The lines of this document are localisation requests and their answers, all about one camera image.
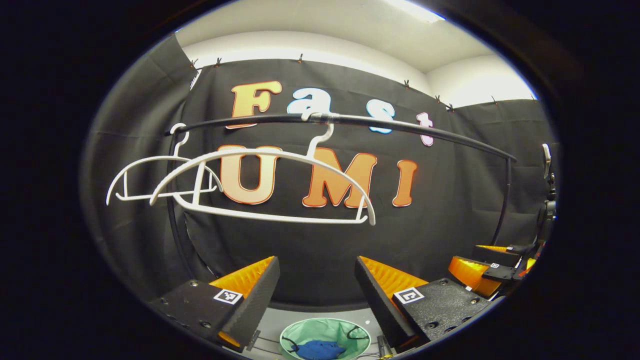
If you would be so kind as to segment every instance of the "green basket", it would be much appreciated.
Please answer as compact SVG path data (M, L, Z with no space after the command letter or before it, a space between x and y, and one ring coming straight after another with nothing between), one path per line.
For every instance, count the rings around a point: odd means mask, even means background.
M351 331L349 337L365 339L349 339L347 337L349 331ZM339 347L347 349L337 357L340 360L350 360L362 355L371 345L371 336L365 329L352 322L332 318L313 318L298 321L287 326L282 331L280 334L280 352L282 355L287 360L303 360L295 352L289 352L293 344L284 338L293 340L299 346L312 340L336 341Z

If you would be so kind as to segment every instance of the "floor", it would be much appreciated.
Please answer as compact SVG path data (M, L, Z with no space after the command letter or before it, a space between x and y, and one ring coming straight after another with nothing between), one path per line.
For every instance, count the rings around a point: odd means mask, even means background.
M280 333L290 324L310 318L338 318L361 326L371 335L371 346L363 355L376 354L371 357L362 357L362 359L378 358L377 337L382 335L382 330L370 309L339 313L299 313L267 308L260 324L258 324L258 330L260 331L258 339L253 348L250 351L245 349L242 355L254 360L283 360L284 357L280 353L280 345L278 343Z

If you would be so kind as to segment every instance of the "orange letter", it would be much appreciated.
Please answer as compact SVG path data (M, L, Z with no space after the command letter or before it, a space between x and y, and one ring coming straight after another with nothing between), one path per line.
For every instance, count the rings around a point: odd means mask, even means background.
M279 147L258 146L258 149L276 149L282 151ZM222 150L245 149L240 145L223 145L218 148ZM256 155L260 158L260 182L258 187L253 190L247 190L240 184L240 162L245 155L230 155L220 158L220 182L225 189L225 195L229 199L241 204L256 205L261 204L271 197L273 194L273 183L276 172L276 159L274 155Z
M398 169L400 169L400 182L398 183L398 193L394 198L393 204L398 208L409 206L411 204L411 185L413 184L413 174L418 165L413 161L398 161Z
M340 163L338 163L338 157L331 149L324 147L318 147L316 154L314 155L316 160L322 161L327 165L330 165L340 171ZM373 166L377 164L378 159L372 154L360 153L357 154L351 164L344 173L354 179L369 196L369 185L371 183L371 172ZM321 167L313 167L311 173L311 184L309 185L309 195L302 199L302 204L310 208L322 208L326 205L326 198L324 197L324 188L326 187L331 203L333 206L338 206L344 198L347 191L352 188L351 183L343 177L330 172L329 170ZM344 205L347 208L357 208L360 205L360 199L362 194L358 190L351 190L349 197L344 201Z
M259 90L265 90L256 96ZM245 84L234 86L231 91L236 94L234 99L234 110L231 117L244 117L253 115L253 107L257 106L261 113L264 113L271 104L271 94L279 94L282 91L282 84L277 81L267 81L265 83ZM227 129L239 127L250 127L255 124L228 125Z

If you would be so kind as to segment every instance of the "hanger hook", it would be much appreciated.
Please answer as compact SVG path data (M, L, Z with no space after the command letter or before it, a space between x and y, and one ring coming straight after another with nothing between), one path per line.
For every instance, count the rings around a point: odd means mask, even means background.
M183 124L181 122L177 123L176 125L174 125L171 130L169 130L169 133L171 135L173 135L175 133L176 130L178 130L181 127L185 127L186 124ZM173 155L174 156L178 156L178 151L180 150L180 146L184 145L185 143L187 143L187 140L189 140L189 131L184 133L184 139L182 139L181 142L175 144L175 149L173 150Z
M311 114L314 113L318 113L318 114L322 114L319 113L317 111L312 111L311 109L307 109L302 113L302 120L307 121L309 119L309 117L311 116ZM327 140L329 140L331 138L331 135L333 135L333 124L328 122L327 124L327 130L323 135L319 135L314 137L313 139L311 139L311 141L309 142L309 148L307 150L307 157L308 158L313 158L314 154L316 153L316 146L318 145L318 143L320 142L325 142Z

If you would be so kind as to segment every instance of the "white ceiling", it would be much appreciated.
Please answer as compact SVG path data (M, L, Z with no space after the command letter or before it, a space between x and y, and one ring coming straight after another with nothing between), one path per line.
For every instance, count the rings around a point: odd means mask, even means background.
M428 23L385 0L238 0L184 26L182 47L249 31L300 31L362 44L429 72L494 52L447 21Z

